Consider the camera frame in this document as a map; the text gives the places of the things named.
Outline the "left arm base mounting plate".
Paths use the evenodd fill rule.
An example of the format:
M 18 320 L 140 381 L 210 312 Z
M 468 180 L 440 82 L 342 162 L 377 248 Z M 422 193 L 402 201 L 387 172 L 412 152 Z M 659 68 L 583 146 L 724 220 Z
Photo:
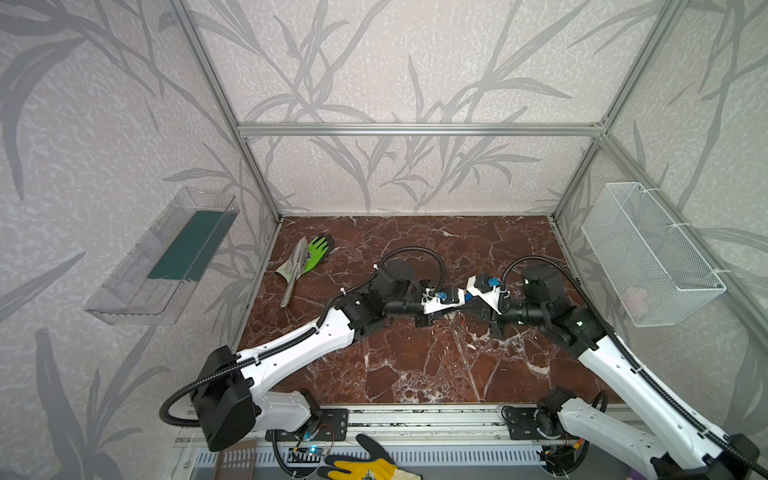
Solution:
M 345 408 L 321 409 L 314 413 L 298 430 L 268 430 L 265 439 L 271 442 L 308 442 L 345 440 L 350 411 Z

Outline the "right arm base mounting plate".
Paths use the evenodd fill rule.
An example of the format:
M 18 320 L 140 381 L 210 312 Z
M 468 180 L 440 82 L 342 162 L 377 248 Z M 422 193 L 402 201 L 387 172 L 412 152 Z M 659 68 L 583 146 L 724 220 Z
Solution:
M 535 406 L 515 407 L 504 405 L 501 417 L 505 423 L 511 440 L 541 440 L 543 436 L 536 423 L 537 408 Z

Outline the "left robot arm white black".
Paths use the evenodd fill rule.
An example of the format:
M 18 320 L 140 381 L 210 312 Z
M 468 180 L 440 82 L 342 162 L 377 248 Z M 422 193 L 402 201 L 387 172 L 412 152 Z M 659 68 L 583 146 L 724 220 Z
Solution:
M 421 251 L 437 261 L 436 285 L 416 279 L 395 249 L 370 277 L 333 297 L 317 319 L 258 347 L 213 351 L 198 378 L 162 403 L 160 420 L 200 429 L 212 452 L 229 448 L 254 428 L 296 432 L 310 427 L 320 407 L 308 393 L 275 391 L 283 379 L 375 333 L 388 318 L 427 323 L 466 303 L 464 289 L 445 287 L 442 257 L 428 248 Z

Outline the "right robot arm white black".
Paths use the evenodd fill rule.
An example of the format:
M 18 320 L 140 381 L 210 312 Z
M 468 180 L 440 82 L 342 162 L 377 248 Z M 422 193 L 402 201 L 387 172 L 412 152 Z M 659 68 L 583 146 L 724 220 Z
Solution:
M 478 314 L 495 333 L 510 324 L 538 328 L 618 394 L 648 429 L 618 421 L 562 388 L 540 400 L 543 416 L 646 479 L 766 477 L 756 445 L 742 434 L 727 434 L 669 389 L 566 269 L 540 255 L 521 260 L 527 265 L 521 271 L 523 297 L 509 294 L 505 277 L 475 275 L 467 282 L 465 312 Z

